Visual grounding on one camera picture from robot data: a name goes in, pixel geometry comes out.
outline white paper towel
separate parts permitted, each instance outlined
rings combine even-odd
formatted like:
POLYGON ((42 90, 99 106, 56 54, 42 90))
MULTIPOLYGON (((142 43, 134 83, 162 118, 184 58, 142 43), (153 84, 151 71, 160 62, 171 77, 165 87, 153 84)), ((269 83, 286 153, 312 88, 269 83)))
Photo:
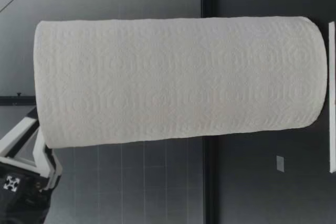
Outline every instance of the white paper towel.
POLYGON ((305 127, 327 86, 302 17, 42 22, 34 68, 50 148, 305 127))

